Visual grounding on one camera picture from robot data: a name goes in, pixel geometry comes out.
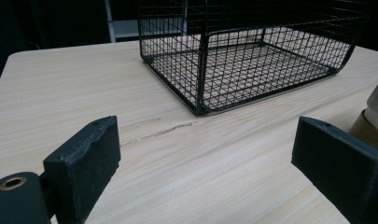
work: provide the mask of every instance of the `dark background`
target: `dark background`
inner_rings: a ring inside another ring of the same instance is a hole
[[[113,20],[137,18],[136,1],[110,4]],[[15,52],[108,42],[104,0],[0,0],[0,75]],[[378,50],[378,0],[358,45]]]

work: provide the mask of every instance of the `beige object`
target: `beige object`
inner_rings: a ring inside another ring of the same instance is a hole
[[[364,116],[365,113],[366,110],[360,113],[349,133],[372,147],[378,148],[378,129],[368,122]]]
[[[117,115],[120,168],[88,224],[347,223],[290,163],[294,136],[299,116],[348,130],[377,82],[378,52],[356,48],[336,77],[198,118],[137,41],[21,52],[0,80],[0,178],[41,174],[84,125]]]

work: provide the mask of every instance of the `wood grain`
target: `wood grain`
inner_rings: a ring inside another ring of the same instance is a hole
[[[81,127],[117,115],[122,161],[87,223],[346,223],[290,163],[297,122],[347,131],[377,83],[378,52],[356,48],[336,77],[198,118],[138,42],[21,52],[0,80],[0,178],[41,174]]]

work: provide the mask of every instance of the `textured black pad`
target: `textured black pad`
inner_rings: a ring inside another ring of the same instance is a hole
[[[378,149],[301,117],[292,163],[351,223],[378,223]]]
[[[43,161],[50,184],[57,186],[59,223],[84,223],[119,167],[117,117],[85,126]]]

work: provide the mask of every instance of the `metal wire grid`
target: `metal wire grid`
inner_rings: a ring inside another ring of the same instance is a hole
[[[281,22],[328,21],[367,16],[369,0],[272,0]]]
[[[209,0],[206,5],[208,33],[273,23],[273,0]]]
[[[349,58],[357,27],[363,23],[363,17],[336,19],[328,15],[323,21],[223,30],[226,25],[215,17],[208,23],[209,30],[214,30],[208,34],[206,51],[200,51],[201,7],[190,10],[187,1],[183,2],[180,6],[185,10],[180,16],[163,12],[160,18],[154,14],[142,18],[141,53],[196,114],[222,111],[336,74]],[[279,19],[263,21],[275,23]],[[206,63],[201,67],[204,53]],[[204,79],[199,77],[201,71]]]

